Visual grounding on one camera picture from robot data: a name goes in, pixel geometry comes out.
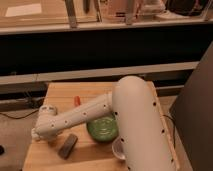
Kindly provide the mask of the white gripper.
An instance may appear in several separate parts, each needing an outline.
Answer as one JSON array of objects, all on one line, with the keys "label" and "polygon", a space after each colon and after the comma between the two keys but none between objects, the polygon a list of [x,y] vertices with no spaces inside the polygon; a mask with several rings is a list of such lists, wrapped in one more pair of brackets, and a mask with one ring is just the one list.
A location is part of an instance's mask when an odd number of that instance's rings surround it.
[{"label": "white gripper", "polygon": [[52,141],[56,134],[51,131],[51,120],[57,115],[57,108],[53,105],[42,105],[38,111],[38,118],[31,130],[31,136],[35,141]]}]

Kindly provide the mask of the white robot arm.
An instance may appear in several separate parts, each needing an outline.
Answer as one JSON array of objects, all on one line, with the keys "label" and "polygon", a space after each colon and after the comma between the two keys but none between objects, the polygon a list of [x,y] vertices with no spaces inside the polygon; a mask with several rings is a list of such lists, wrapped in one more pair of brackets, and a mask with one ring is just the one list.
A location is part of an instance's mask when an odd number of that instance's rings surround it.
[{"label": "white robot arm", "polygon": [[174,147],[155,95],[137,76],[125,76],[110,92],[61,114],[40,112],[32,138],[50,140],[63,130],[114,115],[129,171],[177,171]]}]

